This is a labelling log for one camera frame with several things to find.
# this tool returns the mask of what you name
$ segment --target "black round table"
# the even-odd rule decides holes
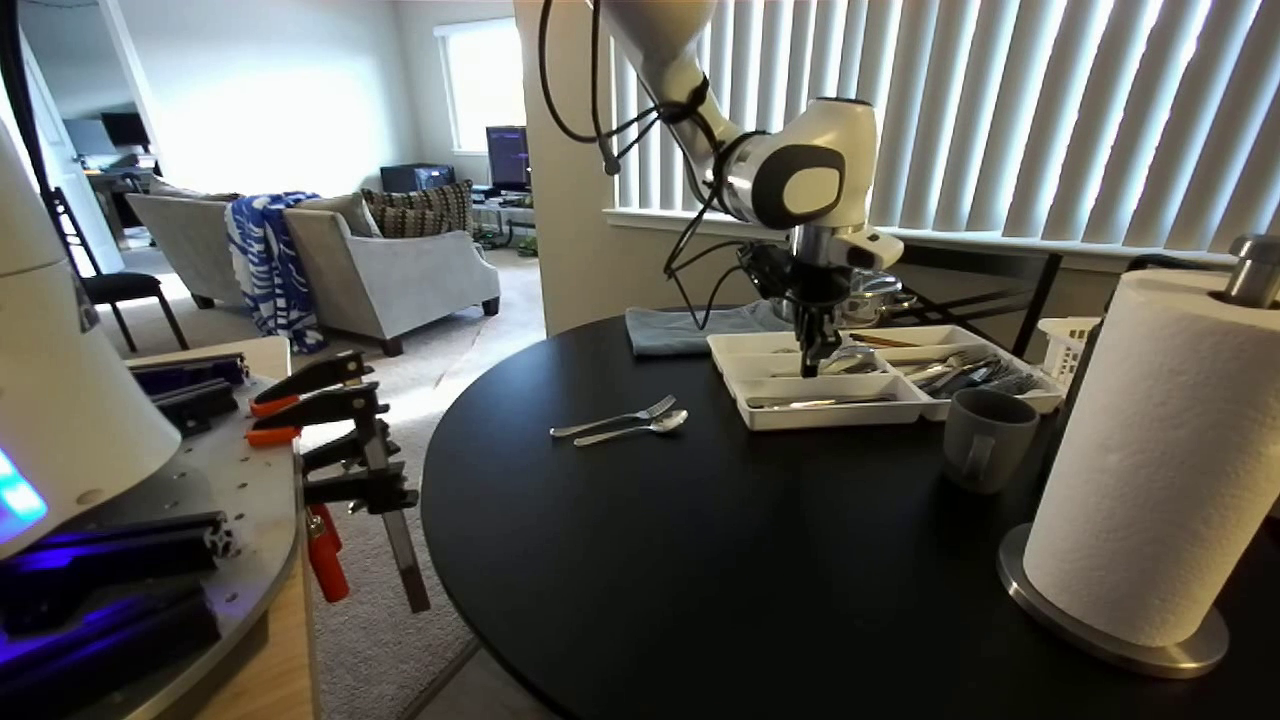
[[[680,435],[548,424],[678,393]],[[964,495],[940,427],[748,430],[709,354],[634,359],[620,321],[486,373],[424,469],[437,572],[486,647],[563,715],[1269,715],[1280,557],[1258,542],[1201,679],[1102,662],[1026,616],[996,542],[1020,493]]]

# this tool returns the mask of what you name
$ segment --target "spoon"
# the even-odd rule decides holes
[[[653,430],[653,435],[669,435],[678,430],[680,424],[689,419],[689,407],[678,407],[661,419],[649,419],[649,424],[628,424],[628,427],[612,427],[612,430],[597,430],[597,435],[578,435],[572,446],[587,446],[587,443],[607,443],[618,435],[640,435],[640,430]]]
[[[678,407],[678,396],[666,396],[666,400],[655,400],[649,407],[637,407],[637,410],[601,415],[601,419],[587,419],[587,424],[548,427],[548,435],[567,438],[567,435],[583,435],[583,430],[612,427],[612,424],[653,424],[653,419],[669,415],[672,407]]]

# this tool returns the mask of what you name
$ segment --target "blue light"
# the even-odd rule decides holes
[[[21,535],[26,527],[47,516],[44,495],[30,483],[30,474],[0,446],[0,542]]]

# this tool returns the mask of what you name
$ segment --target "metal utensil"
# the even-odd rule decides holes
[[[755,410],[861,407],[897,400],[892,387],[875,396],[748,396]]]
[[[587,424],[548,427],[548,435],[567,438],[567,435],[601,430],[601,427],[612,427],[612,424],[653,424],[653,419],[669,415],[672,407],[678,407],[678,396],[666,396],[666,400],[655,400],[649,407],[637,407],[637,410],[601,415],[601,419],[587,419]]]
[[[607,443],[607,438],[620,438],[620,435],[669,435],[678,430],[680,424],[689,419],[689,407],[672,407],[669,415],[661,419],[649,419],[649,424],[628,424],[628,427],[612,427],[612,430],[597,430],[597,435],[578,435],[572,446],[591,446],[591,443]]]

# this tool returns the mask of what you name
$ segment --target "window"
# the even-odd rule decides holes
[[[486,156],[488,123],[525,123],[525,55],[515,20],[440,24],[437,28],[453,152]]]
[[[1278,0],[722,0],[692,51],[740,127],[874,99],[883,231],[1184,256],[1280,231]],[[612,90],[649,104],[620,51]],[[653,130],[618,211],[692,211],[686,187]]]

